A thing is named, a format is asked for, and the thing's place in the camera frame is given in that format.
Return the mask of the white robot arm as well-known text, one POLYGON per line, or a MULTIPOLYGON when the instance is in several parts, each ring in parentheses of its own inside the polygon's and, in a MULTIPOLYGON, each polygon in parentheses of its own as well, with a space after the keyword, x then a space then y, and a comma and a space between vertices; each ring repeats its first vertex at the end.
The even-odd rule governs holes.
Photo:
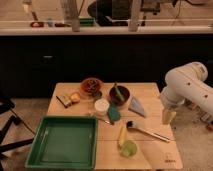
POLYGON ((162 123, 168 125, 176 115, 176 109, 188 99, 213 116, 213 88, 204 83, 208 70, 200 62, 191 62, 168 71, 166 86, 160 93, 164 106, 162 123))

